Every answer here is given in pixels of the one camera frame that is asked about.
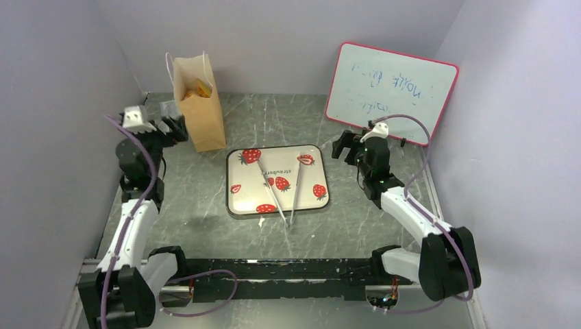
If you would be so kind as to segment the brown paper bag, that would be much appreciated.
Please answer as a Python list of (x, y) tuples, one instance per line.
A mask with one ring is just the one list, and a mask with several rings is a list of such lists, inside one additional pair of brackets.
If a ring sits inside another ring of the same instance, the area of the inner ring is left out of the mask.
[[(166, 70), (173, 87), (173, 98), (185, 117), (186, 128), (196, 151), (213, 151), (226, 147), (223, 113), (208, 54), (194, 58), (174, 58), (165, 53)], [(212, 88), (211, 98), (184, 99), (193, 81), (201, 79)]]

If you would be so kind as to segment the fake orange bread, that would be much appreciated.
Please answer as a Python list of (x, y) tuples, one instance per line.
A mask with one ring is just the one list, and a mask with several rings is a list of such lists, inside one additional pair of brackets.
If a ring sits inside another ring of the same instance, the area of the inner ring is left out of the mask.
[(211, 86), (207, 85), (201, 79), (195, 79), (193, 81), (192, 88), (189, 88), (186, 91), (184, 99), (188, 99), (194, 96), (201, 98), (211, 98), (212, 96)]

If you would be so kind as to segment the strawberry pattern tray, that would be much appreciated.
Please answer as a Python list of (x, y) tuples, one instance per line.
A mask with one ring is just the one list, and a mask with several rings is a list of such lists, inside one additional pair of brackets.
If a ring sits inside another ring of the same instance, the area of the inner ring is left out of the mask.
[(291, 212), (297, 166), (301, 179), (298, 211), (318, 210), (330, 202), (323, 154), (315, 145), (235, 149), (226, 158), (226, 210), (235, 217), (277, 213), (256, 161), (267, 172), (269, 184), (283, 212)]

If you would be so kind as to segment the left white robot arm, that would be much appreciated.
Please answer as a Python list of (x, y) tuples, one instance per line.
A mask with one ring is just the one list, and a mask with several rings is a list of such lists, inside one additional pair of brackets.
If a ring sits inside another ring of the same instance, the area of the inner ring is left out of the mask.
[(179, 246), (155, 249), (142, 263), (164, 200), (158, 173), (163, 150), (187, 141), (188, 132), (183, 117), (149, 122), (145, 132), (127, 129), (128, 119), (110, 122), (125, 135), (115, 148), (122, 171), (121, 217), (105, 256), (93, 272), (81, 275), (77, 288), (90, 328), (147, 328), (162, 306), (162, 287), (167, 281), (182, 284), (190, 274)]

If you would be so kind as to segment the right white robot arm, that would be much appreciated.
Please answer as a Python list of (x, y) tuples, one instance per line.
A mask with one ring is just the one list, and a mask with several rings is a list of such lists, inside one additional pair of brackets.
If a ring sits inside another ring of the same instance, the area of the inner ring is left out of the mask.
[(455, 228), (437, 219), (410, 194), (392, 172), (385, 136), (345, 130), (332, 143), (332, 157), (348, 149), (345, 163), (355, 166), (362, 178), (360, 188), (368, 200), (391, 215), (419, 244), (418, 253), (398, 245), (373, 251), (370, 276), (385, 284), (391, 278), (416, 282), (434, 302), (449, 297), (470, 297), (482, 283), (473, 235), (466, 227)]

